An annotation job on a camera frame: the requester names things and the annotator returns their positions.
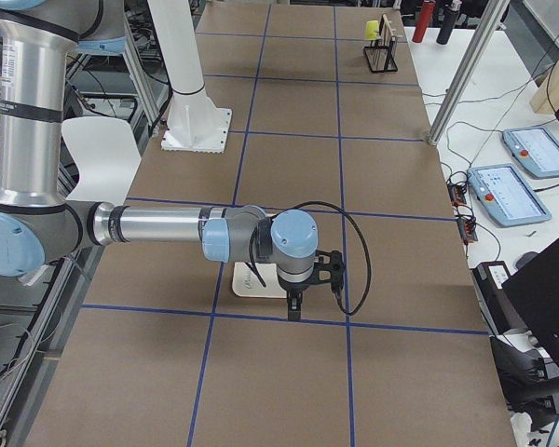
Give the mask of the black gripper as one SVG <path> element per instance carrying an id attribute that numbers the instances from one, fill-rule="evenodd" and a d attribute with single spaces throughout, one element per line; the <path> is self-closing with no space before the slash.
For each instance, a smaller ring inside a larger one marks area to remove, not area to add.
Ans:
<path id="1" fill-rule="evenodd" d="M 299 321 L 301 319 L 304 291 L 311 286 L 310 280 L 290 282 L 284 278 L 279 278 L 279 285 L 286 291 L 288 320 Z"/>

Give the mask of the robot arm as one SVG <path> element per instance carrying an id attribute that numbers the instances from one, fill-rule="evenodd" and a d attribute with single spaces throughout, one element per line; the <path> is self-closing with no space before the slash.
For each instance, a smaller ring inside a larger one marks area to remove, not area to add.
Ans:
<path id="1" fill-rule="evenodd" d="M 273 264 L 288 317 L 299 319 L 303 292 L 320 273 L 308 213 L 137 209 L 58 192 L 67 55 L 123 53 L 124 19 L 120 1 L 0 1 L 0 276 L 26 274 L 89 244 L 194 241 L 211 261 Z"/>

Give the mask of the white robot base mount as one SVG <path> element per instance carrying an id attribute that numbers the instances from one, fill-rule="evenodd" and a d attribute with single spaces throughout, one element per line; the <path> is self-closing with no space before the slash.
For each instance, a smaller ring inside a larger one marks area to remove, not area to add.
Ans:
<path id="1" fill-rule="evenodd" d="M 148 2 L 172 97 L 161 147 L 168 151 L 222 153 L 232 111 L 208 96 L 187 1 Z"/>

